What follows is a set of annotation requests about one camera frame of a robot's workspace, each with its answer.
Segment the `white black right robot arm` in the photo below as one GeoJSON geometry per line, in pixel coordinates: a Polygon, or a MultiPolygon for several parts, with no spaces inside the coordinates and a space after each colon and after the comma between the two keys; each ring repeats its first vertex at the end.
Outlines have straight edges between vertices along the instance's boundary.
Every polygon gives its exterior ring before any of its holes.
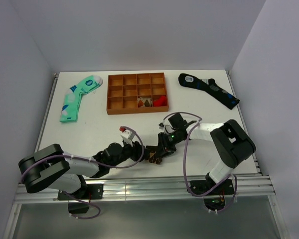
{"type": "Polygon", "coordinates": [[[186,121],[183,112],[167,115],[164,120],[170,123],[171,131],[166,129],[158,134],[158,144],[150,150],[149,160],[160,164],[162,159],[176,152],[176,145],[185,142],[183,153],[183,175],[186,177],[186,157],[191,140],[212,142],[219,154],[220,161],[206,175],[206,190],[217,194],[223,188],[223,182],[233,170],[256,151],[256,146],[242,127],[233,119],[223,123],[203,123],[202,118],[186,121]]]}

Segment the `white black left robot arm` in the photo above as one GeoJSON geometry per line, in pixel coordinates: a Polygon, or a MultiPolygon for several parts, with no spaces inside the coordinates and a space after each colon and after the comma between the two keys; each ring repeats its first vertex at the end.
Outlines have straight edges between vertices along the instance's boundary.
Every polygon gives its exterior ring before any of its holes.
{"type": "Polygon", "coordinates": [[[18,166],[22,174],[21,183],[28,193],[51,188],[81,199],[88,189],[85,177],[101,178],[128,159],[139,163],[148,155],[149,151],[137,141],[131,144],[111,143],[90,158],[73,156],[63,151],[59,144],[52,144],[22,159],[18,166]]]}

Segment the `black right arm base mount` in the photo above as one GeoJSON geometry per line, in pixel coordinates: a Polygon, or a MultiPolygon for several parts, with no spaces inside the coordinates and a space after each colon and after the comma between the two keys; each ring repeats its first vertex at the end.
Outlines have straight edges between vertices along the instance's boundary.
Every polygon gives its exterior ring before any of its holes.
{"type": "Polygon", "coordinates": [[[231,179],[225,179],[218,184],[208,177],[205,180],[191,180],[190,189],[194,194],[211,196],[211,198],[204,199],[203,202],[205,207],[212,211],[225,209],[225,197],[235,197],[237,194],[237,187],[231,179]]]}

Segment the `brown argyle sock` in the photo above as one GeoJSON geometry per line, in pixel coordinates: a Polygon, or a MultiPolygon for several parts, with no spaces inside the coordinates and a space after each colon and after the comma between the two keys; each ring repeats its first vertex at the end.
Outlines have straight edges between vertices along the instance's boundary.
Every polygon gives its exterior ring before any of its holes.
{"type": "Polygon", "coordinates": [[[164,148],[162,146],[150,146],[145,147],[144,160],[149,163],[160,165],[162,163],[162,156],[164,154],[164,148]]]}

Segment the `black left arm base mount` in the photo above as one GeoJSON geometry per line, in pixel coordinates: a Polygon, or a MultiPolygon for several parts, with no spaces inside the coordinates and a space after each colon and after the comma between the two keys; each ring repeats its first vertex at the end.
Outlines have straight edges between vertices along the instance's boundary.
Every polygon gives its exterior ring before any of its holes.
{"type": "Polygon", "coordinates": [[[94,219],[100,215],[101,209],[92,203],[92,200],[102,199],[103,189],[103,184],[87,184],[72,194],[59,190],[57,200],[68,201],[68,212],[71,217],[80,220],[94,219]],[[93,216],[84,216],[91,208],[96,209],[97,213],[93,216]]]}

